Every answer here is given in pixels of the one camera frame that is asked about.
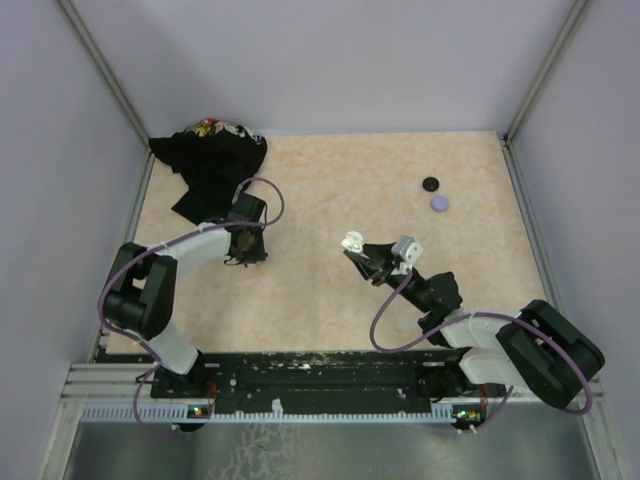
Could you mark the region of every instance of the speckled table surface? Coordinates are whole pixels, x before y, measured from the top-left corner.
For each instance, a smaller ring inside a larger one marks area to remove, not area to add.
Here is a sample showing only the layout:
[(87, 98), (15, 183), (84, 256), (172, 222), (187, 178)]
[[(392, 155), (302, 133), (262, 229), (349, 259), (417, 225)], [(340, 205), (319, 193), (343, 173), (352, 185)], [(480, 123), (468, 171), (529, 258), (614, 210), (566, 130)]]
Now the speckled table surface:
[[(268, 260), (249, 268), (214, 260), (181, 277), (173, 320), (205, 352), (369, 350), (373, 315), (391, 293), (372, 287), (342, 254), (349, 230), (369, 243), (400, 235), (418, 240), (416, 263), (426, 278), (453, 271), (463, 307), (516, 312), (544, 298), (542, 284), (495, 132), (278, 136), (260, 176), (277, 183), (287, 208), (265, 230)], [(449, 210), (429, 207), (440, 180)], [(156, 161), (136, 242), (157, 243), (193, 229), (171, 211), (187, 190), (180, 175)], [(277, 212), (264, 184), (249, 193)], [(398, 299), (378, 327), (392, 347), (420, 334), (420, 312)], [(109, 353), (139, 346), (112, 336)]]

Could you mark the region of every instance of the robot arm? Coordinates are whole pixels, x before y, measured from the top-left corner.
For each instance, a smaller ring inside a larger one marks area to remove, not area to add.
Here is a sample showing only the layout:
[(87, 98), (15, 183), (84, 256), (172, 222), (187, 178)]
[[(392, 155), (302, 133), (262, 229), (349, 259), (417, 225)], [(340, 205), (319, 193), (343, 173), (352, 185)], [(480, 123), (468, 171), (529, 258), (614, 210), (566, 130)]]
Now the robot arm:
[[(243, 193), (226, 219), (203, 223), (199, 230), (216, 224), (259, 222), (265, 202)], [(111, 267), (112, 278), (124, 265), (151, 247), (124, 244)], [(204, 231), (184, 242), (145, 258), (123, 275), (107, 294), (105, 317), (115, 326), (133, 332), (160, 358), (161, 365), (177, 374), (189, 375), (202, 356), (171, 321), (178, 277), (214, 258), (229, 256), (247, 266), (264, 261), (261, 227), (230, 227)]]
[[(423, 334), (444, 322), (465, 315), (462, 297), (452, 272), (424, 279), (413, 264), (422, 247), (402, 236), (394, 244), (365, 244), (357, 232), (342, 242), (344, 254), (365, 280), (396, 289), (412, 269), (412, 278), (400, 293), (425, 314), (418, 320)], [(468, 318), (444, 327), (428, 340), (447, 348), (468, 348), (458, 366), (472, 384), (499, 383), (529, 388), (543, 402), (565, 408), (581, 390), (567, 362), (523, 327), (493, 313), (467, 314)], [(587, 381), (604, 366), (600, 350), (557, 310), (533, 300), (518, 319), (551, 337), (575, 362)]]

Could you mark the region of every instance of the purple cable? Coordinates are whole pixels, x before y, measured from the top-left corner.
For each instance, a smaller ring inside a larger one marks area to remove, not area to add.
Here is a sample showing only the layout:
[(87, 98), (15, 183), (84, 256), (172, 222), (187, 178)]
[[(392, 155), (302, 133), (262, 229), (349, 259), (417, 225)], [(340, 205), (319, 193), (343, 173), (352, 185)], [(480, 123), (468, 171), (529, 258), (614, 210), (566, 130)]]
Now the purple cable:
[[(411, 281), (412, 277), (413, 277), (413, 271), (409, 270), (407, 272), (406, 277), (402, 281), (402, 283), (400, 283), (400, 285), (398, 285), (398, 287), (391, 293), (391, 295), (389, 295), (389, 298), (387, 298), (385, 300), (385, 302), (382, 304), (382, 306), (380, 307), (380, 309), (378, 310), (376, 315), (373, 317), (373, 322), (371, 322), (371, 328), (369, 329), (369, 340), (371, 340), (371, 344), (373, 345), (373, 347), (377, 351), (379, 351), (381, 353), (406, 352), (411, 347), (415, 347), (419, 343), (421, 343), (424, 340), (426, 340), (427, 338), (429, 338), (431, 335), (433, 335), (435, 333), (438, 333), (440, 330), (442, 330), (444, 328), (447, 328), (448, 326), (453, 325), (454, 323), (458, 323), (458, 322), (461, 322), (463, 320), (466, 320), (467, 318), (470, 318), (470, 317), (488, 317), (488, 318), (495, 318), (495, 319), (498, 319), (498, 320), (506, 320), (508, 322), (515, 323), (516, 325), (524, 328), (528, 332), (534, 334), (536, 337), (541, 339), (547, 345), (549, 345), (553, 350), (556, 351), (556, 353), (558, 355), (560, 355), (560, 357), (565, 362), (567, 362), (567, 365), (569, 365), (569, 368), (571, 368), (573, 373), (576, 375), (576, 377), (580, 381), (580, 385), (582, 386), (582, 389), (584, 390), (585, 398), (586, 398), (584, 407), (582, 407), (580, 410), (565, 409), (564, 411), (566, 413), (569, 413), (569, 414), (572, 414), (572, 415), (584, 415), (584, 414), (588, 413), (591, 410), (591, 407), (593, 406), (593, 392), (591, 391), (591, 387), (589, 386), (589, 382), (588, 382), (587, 378), (584, 376), (584, 374), (582, 373), (582, 371), (580, 370), (580, 367), (578, 367), (576, 362), (574, 362), (573, 359), (569, 356), (569, 354), (567, 352), (565, 352), (565, 350), (560, 345), (558, 345), (555, 342), (555, 340), (553, 340), (551, 337), (549, 337), (548, 335), (544, 334), (543, 332), (538, 330), (536, 327), (534, 327), (532, 325), (529, 325), (524, 320), (521, 320), (520, 318), (517, 318), (517, 317), (512, 317), (511, 315), (504, 315), (502, 313), (494, 313), (494, 312), (465, 313), (463, 315), (459, 315), (459, 316), (457, 316), (455, 318), (452, 318), (450, 320), (447, 320), (447, 321), (441, 323), (437, 327), (432, 328), (427, 333), (423, 334), (422, 336), (418, 337), (417, 339), (413, 340), (412, 342), (409, 342), (406, 345), (403, 345), (401, 347), (384, 348), (384, 347), (380, 346), (378, 344), (378, 342), (376, 342), (376, 339), (375, 339), (376, 325), (380, 321), (380, 318), (384, 314), (385, 310), (389, 307), (391, 302), (393, 302), (393, 300), (400, 294), (400, 292), (402, 292), (402, 290), (409, 284), (409, 282)], [(505, 399), (503, 399), (504, 403), (506, 403), (506, 399), (509, 398), (510, 394), (511, 394), (511, 391), (508, 391), (507, 395), (505, 395)]]
[(153, 435), (156, 435), (158, 437), (173, 437), (174, 435), (179, 433), (178, 430), (171, 430), (169, 432), (160, 432), (159, 430), (148, 427), (140, 418), (140, 413), (138, 413), (138, 399), (140, 398), (140, 392), (142, 391), (142, 387), (146, 384), (147, 380), (149, 380), (149, 377), (151, 377), (151, 375), (156, 373), (159, 369), (160, 369), (160, 364), (158, 363), (153, 367), (151, 367), (149, 370), (147, 370), (147, 372), (140, 379), (140, 383), (138, 383), (138, 387), (136, 388), (136, 391), (133, 394), (133, 417), (136, 419), (136, 422), (138, 423), (138, 425), (140, 425), (140, 427), (142, 427), (143, 430), (146, 430), (147, 432)]
[[(131, 268), (133, 268), (135, 265), (137, 265), (138, 263), (140, 263), (142, 260), (144, 260), (145, 258), (147, 258), (150, 255), (153, 255), (154, 253), (158, 253), (164, 249), (173, 247), (174, 245), (177, 245), (179, 243), (182, 243), (186, 240), (189, 240), (190, 238), (193, 238), (197, 235), (200, 235), (202, 233), (206, 233), (206, 232), (212, 232), (214, 230), (219, 230), (221, 228), (227, 228), (227, 227), (268, 227), (270, 225), (273, 225), (274, 223), (276, 223), (278, 220), (280, 220), (282, 218), (282, 215), (284, 215), (284, 208), (285, 208), (285, 201), (284, 201), (284, 196), (282, 195), (282, 192), (280, 191), (280, 189), (278, 188), (278, 186), (273, 183), (270, 180), (267, 180), (266, 178), (260, 178), (260, 177), (252, 177), (252, 178), (248, 178), (244, 181), (242, 181), (237, 187), (236, 187), (236, 191), (235, 194), (233, 195), (233, 200), (231, 201), (232, 204), (236, 203), (236, 201), (238, 200), (238, 198), (240, 197), (240, 194), (242, 193), (242, 187), (244, 185), (246, 185), (248, 182), (251, 181), (257, 181), (257, 182), (264, 182), (268, 185), (270, 185), (271, 187), (273, 187), (273, 189), (276, 191), (276, 193), (278, 194), (278, 197), (280, 199), (280, 211), (278, 212), (278, 215), (276, 215), (276, 217), (273, 220), (269, 220), (269, 221), (265, 221), (265, 222), (243, 222), (243, 221), (238, 221), (238, 222), (227, 222), (227, 223), (219, 223), (219, 224), (215, 224), (215, 225), (210, 225), (208, 227), (205, 227), (202, 229), (202, 231), (200, 230), (194, 230), (192, 232), (188, 232), (185, 233), (184, 235), (181, 235), (177, 238), (174, 238), (173, 240), (163, 243), (161, 245), (157, 245), (153, 248), (149, 248), (147, 250), (145, 250), (144, 252), (142, 252), (140, 255), (135, 256), (134, 258), (132, 258), (129, 262), (127, 262), (120, 270), (118, 270), (115, 275), (113, 277), (111, 277), (107, 283), (105, 284), (104, 288), (102, 289), (102, 292), (100, 293), (100, 297), (98, 298), (98, 319), (100, 320), (100, 323), (102, 324), (102, 326), (106, 329), (109, 330), (110, 332), (114, 332), (114, 333), (118, 333), (120, 335), (123, 335), (137, 343), (139, 343), (146, 351), (149, 355), (151, 355), (151, 357), (153, 358), (153, 360), (160, 364), (162, 363), (160, 357), (158, 356), (158, 354), (149, 346), (147, 345), (141, 338), (137, 337), (136, 335), (133, 335), (125, 330), (122, 330), (121, 328), (117, 328), (114, 327), (113, 325), (111, 325), (111, 323), (109, 323), (109, 321), (107, 320), (107, 318), (104, 315), (104, 304), (105, 301), (107, 300), (107, 295), (109, 294), (109, 292), (111, 291), (111, 289), (113, 288), (113, 286), (116, 284), (116, 282), (118, 282), (118, 280), (120, 280), (120, 278), (127, 273)], [(173, 435), (174, 432), (170, 432), (170, 433), (166, 433), (166, 432), (158, 432), (156, 430), (153, 430), (152, 428), (147, 427), (142, 420), (140, 419), (140, 415), (138, 415), (137, 413), (137, 406), (138, 406), (138, 398), (140, 396), (140, 392), (142, 391), (142, 385), (144, 385), (144, 382), (153, 374), (155, 373), (158, 368), (160, 368), (160, 365), (156, 365), (153, 368), (151, 368), (148, 372), (146, 372), (144, 374), (144, 376), (142, 377), (142, 380), (140, 381), (140, 384), (138, 385), (138, 388), (136, 389), (134, 395), (133, 395), (133, 415), (136, 419), (136, 421), (138, 422), (138, 424), (144, 428), (145, 430), (147, 430), (148, 432), (154, 433), (156, 435), (160, 435), (160, 436), (168, 436), (168, 435)]]

